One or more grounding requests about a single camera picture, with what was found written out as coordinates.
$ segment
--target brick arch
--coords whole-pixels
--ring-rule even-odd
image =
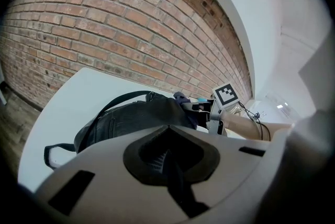
[[[85,66],[193,97],[230,81],[251,97],[216,0],[12,0],[0,42],[7,83],[40,106]]]

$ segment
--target gray floor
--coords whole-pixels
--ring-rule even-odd
[[[40,112],[8,88],[2,92],[7,105],[0,105],[0,146],[10,170],[17,178],[23,147]]]

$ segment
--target bag strap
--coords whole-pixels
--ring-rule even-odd
[[[130,100],[132,98],[138,97],[138,96],[142,96],[142,95],[147,95],[149,93],[151,93],[152,91],[135,91],[135,92],[131,92],[131,93],[127,93],[124,95],[121,95],[117,98],[114,98],[111,102],[109,102],[98,114],[97,116],[94,118],[94,120],[92,121],[91,125],[87,128],[86,133],[83,136],[83,139],[79,145],[78,148],[78,153],[84,150],[84,145],[86,145],[86,141],[87,141],[87,137],[88,134],[92,131],[92,128],[95,126],[95,124],[98,122],[100,116],[108,109],[113,108],[116,105],[119,105],[120,103]]]
[[[50,167],[52,170],[55,170],[57,167],[54,167],[50,164],[50,159],[49,159],[50,151],[51,149],[57,148],[57,147],[65,149],[67,151],[75,152],[74,144],[59,143],[59,144],[55,144],[52,146],[46,146],[44,148],[44,163],[46,164],[46,166]]]

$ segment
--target black cable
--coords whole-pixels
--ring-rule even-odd
[[[245,110],[245,112],[247,113],[248,117],[250,118],[250,120],[253,120],[250,116],[250,114],[252,114],[253,116],[255,116],[254,113],[252,113],[251,111],[249,111],[241,102],[239,102],[240,106]],[[257,118],[258,122],[256,121],[257,124],[259,124],[261,126],[261,139],[263,140],[263,128],[262,126],[264,126],[267,131],[268,131],[268,134],[269,134],[269,141],[271,141],[271,136],[270,136],[270,131],[268,129],[268,127],[264,124],[261,123],[260,119]]]

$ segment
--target black backpack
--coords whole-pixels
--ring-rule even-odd
[[[136,101],[113,108],[124,101],[141,95],[146,95],[145,102]],[[61,143],[46,146],[44,162],[48,167],[55,169],[49,160],[52,148],[60,147],[79,153],[100,141],[162,125],[176,125],[195,129],[184,110],[173,98],[167,98],[151,91],[136,91],[124,94],[109,102],[94,119],[88,122],[77,133],[73,144]]]

